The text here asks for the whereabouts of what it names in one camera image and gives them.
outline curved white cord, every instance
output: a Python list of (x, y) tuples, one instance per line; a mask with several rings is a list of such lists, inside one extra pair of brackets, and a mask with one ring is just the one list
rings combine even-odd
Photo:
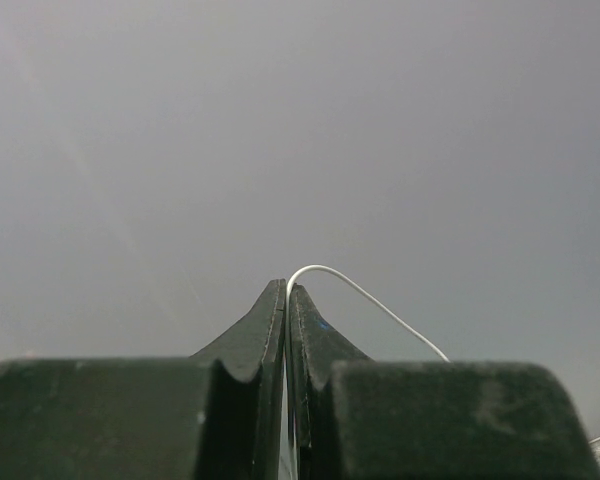
[(451, 362), (449, 358), (440, 350), (438, 347), (434, 345), (427, 337), (422, 335), (420, 332), (415, 330), (412, 326), (407, 324), (405, 321), (400, 319), (395, 313), (385, 307), (380, 300), (371, 295), (369, 292), (364, 290), (360, 285), (351, 280), (346, 275), (340, 273), (339, 271), (325, 267), (324, 265), (308, 265), (306, 267), (301, 268), (296, 273), (294, 273), (289, 282), (287, 282), (287, 295), (285, 301), (285, 358), (286, 358), (286, 373), (287, 373), (287, 396), (289, 399), (288, 402), (288, 416), (289, 416), (289, 449), (291, 454), (291, 478), (292, 480), (297, 480), (298, 478), (298, 458), (297, 458), (297, 450), (296, 450), (296, 422), (295, 422), (295, 409), (293, 405), (293, 369), (291, 368), (291, 320), (289, 315), (289, 299), (291, 298), (291, 291), (293, 290), (293, 286), (295, 285), (298, 278), (306, 273), (314, 270), (319, 270), (321, 272), (327, 272), (331, 275), (338, 277), (340, 280), (349, 284), (353, 287), (358, 293), (360, 293), (367, 300), (371, 301), (374, 305), (379, 307), (383, 312), (389, 315), (393, 320), (395, 320), (400, 326), (406, 328), (412, 335), (414, 335), (418, 340), (427, 345), (431, 350), (433, 350), (436, 355), (438, 355), (445, 362)]

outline white cable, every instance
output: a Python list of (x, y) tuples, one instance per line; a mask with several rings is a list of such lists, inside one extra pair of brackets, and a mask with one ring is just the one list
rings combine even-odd
[(296, 450), (296, 415), (295, 408), (293, 406), (293, 369), (291, 368), (291, 317), (289, 315), (289, 300), (291, 298), (291, 291), (293, 290), (293, 286), (295, 285), (298, 278), (306, 273), (314, 270), (319, 270), (321, 272), (327, 272), (331, 275), (338, 277), (340, 280), (349, 284), (353, 287), (358, 293), (360, 293), (367, 300), (371, 301), (374, 305), (379, 307), (383, 312), (389, 315), (393, 320), (395, 320), (400, 326), (406, 328), (412, 335), (414, 335), (418, 340), (427, 345), (431, 350), (433, 350), (436, 355), (438, 355), (445, 362), (451, 362), (449, 358), (440, 350), (438, 347), (434, 345), (427, 337), (422, 335), (420, 332), (415, 330), (412, 326), (407, 324), (405, 321), (400, 319), (395, 313), (385, 307), (380, 300), (371, 295), (369, 292), (364, 290), (360, 285), (351, 280), (346, 275), (340, 273), (339, 271), (325, 267), (324, 265), (308, 265), (306, 267), (301, 268), (296, 273), (294, 273), (289, 282), (287, 282), (287, 295), (285, 302), (285, 358), (286, 358), (286, 373), (287, 373), (287, 395), (288, 395), (288, 416), (289, 416), (289, 449), (291, 454), (291, 479), (297, 480), (298, 478), (298, 458), (297, 458), (297, 450)]

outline dark plastic part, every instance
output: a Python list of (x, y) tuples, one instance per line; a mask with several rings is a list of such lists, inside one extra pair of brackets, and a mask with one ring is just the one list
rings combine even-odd
[(600, 479), (577, 414), (528, 364), (383, 364), (290, 301), (302, 480)]
[(284, 289), (192, 359), (1, 363), (0, 480), (277, 478)]

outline gray background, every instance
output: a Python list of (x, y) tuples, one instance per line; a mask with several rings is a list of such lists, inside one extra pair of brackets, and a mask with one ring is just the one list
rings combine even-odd
[(600, 2), (0, 0), (0, 359), (192, 353), (308, 263), (600, 434)]

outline cable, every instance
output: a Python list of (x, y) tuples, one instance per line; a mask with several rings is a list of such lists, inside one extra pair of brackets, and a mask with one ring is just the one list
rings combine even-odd
[(288, 417), (289, 417), (289, 449), (291, 454), (291, 478), (292, 480), (297, 480), (298, 478), (298, 458), (297, 458), (297, 450), (296, 450), (296, 415), (295, 409), (293, 406), (293, 369), (291, 368), (291, 318), (289, 315), (289, 300), (291, 298), (291, 291), (293, 290), (293, 286), (295, 285), (298, 278), (301, 275), (311, 271), (321, 271), (329, 273), (335, 277), (338, 277), (340, 280), (347, 283), (349, 286), (353, 287), (359, 294), (365, 297), (367, 300), (371, 301), (374, 305), (379, 307), (383, 312), (389, 315), (393, 320), (395, 320), (400, 326), (406, 328), (412, 335), (414, 335), (418, 340), (427, 345), (431, 350), (433, 350), (436, 355), (438, 355), (445, 362), (451, 362), (449, 358), (435, 346), (433, 342), (431, 342), (427, 337), (422, 335), (416, 329), (411, 327), (405, 321), (400, 319), (395, 313), (385, 307), (380, 300), (371, 295), (369, 292), (364, 290), (360, 285), (351, 280), (346, 275), (340, 273), (339, 271), (331, 268), (325, 267), (324, 265), (308, 265), (306, 267), (301, 268), (296, 273), (294, 273), (289, 282), (287, 283), (287, 295), (286, 295), (286, 303), (285, 303), (285, 369), (287, 375), (287, 396), (288, 396)]

